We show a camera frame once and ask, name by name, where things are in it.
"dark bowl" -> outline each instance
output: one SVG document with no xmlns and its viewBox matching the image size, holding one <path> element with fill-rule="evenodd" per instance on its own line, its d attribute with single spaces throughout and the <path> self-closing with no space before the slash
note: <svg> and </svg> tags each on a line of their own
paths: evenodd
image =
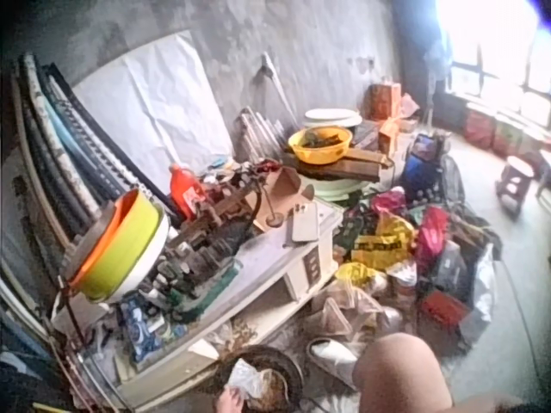
<svg viewBox="0 0 551 413">
<path fill-rule="evenodd" d="M 216 391 L 222 391 L 232 374 L 233 366 L 239 359 L 243 359 L 258 371 L 271 368 L 280 373 L 288 386 L 289 408 L 287 410 L 274 410 L 272 413 L 291 413 L 300 408 L 302 399 L 303 378 L 300 368 L 282 351 L 268 346 L 250 346 L 231 353 L 220 361 L 220 367 L 213 377 L 212 386 Z M 247 407 L 243 408 L 244 413 L 258 413 Z"/>
</svg>

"hand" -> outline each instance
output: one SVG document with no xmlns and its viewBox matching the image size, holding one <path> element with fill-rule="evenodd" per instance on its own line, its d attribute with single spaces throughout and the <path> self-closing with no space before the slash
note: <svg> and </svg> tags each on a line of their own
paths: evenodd
<svg viewBox="0 0 551 413">
<path fill-rule="evenodd" d="M 216 400 L 214 410 L 216 413 L 241 413 L 244 400 L 239 389 L 224 387 L 224 391 Z"/>
</svg>

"yellow plastic bag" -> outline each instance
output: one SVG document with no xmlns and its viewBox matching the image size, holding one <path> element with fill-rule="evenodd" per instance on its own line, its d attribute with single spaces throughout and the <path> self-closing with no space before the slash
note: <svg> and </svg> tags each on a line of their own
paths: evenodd
<svg viewBox="0 0 551 413">
<path fill-rule="evenodd" d="M 379 216 L 379 223 L 375 235 L 396 235 L 404 234 L 408 247 L 414 236 L 415 228 L 405 219 L 388 212 L 382 212 Z"/>
<path fill-rule="evenodd" d="M 353 261 L 384 271 L 410 257 L 409 242 L 404 232 L 396 235 L 360 235 L 354 242 L 351 255 Z"/>
<path fill-rule="evenodd" d="M 349 280 L 355 287 L 364 287 L 376 274 L 377 271 L 366 267 L 361 262 L 347 262 L 338 268 L 335 278 Z"/>
</svg>

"orange bottle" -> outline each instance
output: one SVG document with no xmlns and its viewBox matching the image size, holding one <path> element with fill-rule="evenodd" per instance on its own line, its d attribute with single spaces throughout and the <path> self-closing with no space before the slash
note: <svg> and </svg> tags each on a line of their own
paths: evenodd
<svg viewBox="0 0 551 413">
<path fill-rule="evenodd" d="M 205 200 L 205 192 L 193 172 L 176 164 L 170 166 L 170 196 L 187 219 L 197 216 L 195 203 Z"/>
</svg>

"white shoe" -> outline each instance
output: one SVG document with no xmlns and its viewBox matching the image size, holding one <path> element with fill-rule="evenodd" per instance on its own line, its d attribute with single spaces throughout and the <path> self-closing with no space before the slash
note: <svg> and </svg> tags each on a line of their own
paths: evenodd
<svg viewBox="0 0 551 413">
<path fill-rule="evenodd" d="M 357 391 L 352 372 L 358 359 L 343 344 L 330 338 L 316 338 L 308 343 L 306 354 L 316 366 Z"/>
</svg>

